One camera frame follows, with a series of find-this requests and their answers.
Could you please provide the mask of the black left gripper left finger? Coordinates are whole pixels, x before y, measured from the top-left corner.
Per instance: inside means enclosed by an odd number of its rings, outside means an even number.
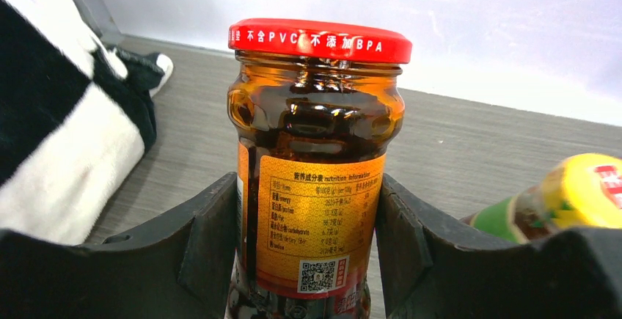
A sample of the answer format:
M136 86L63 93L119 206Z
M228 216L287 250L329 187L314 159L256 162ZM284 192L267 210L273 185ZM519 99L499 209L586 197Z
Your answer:
M101 244L1 231L3 318L223 318L237 176Z

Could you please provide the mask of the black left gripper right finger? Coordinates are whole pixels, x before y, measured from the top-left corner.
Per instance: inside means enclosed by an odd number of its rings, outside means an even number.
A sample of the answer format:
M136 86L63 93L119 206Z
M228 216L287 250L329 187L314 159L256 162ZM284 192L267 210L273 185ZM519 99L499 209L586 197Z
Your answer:
M526 244L486 234L385 175L376 239L388 318L619 318L621 231Z

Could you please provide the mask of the yellow cap sauce bottle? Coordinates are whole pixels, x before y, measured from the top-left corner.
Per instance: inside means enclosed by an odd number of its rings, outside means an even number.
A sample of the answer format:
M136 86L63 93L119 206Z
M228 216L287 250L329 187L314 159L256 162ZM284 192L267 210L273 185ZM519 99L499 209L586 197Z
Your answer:
M600 153L566 158L538 184L462 222L514 243L570 227L621 228L621 159Z

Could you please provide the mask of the red lid chili sauce jar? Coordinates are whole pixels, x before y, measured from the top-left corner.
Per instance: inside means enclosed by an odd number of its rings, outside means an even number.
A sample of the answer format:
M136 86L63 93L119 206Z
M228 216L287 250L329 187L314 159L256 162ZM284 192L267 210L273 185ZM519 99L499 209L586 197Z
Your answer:
M368 318L367 270L388 144L402 128L402 34L250 18L228 45L238 133L229 318Z

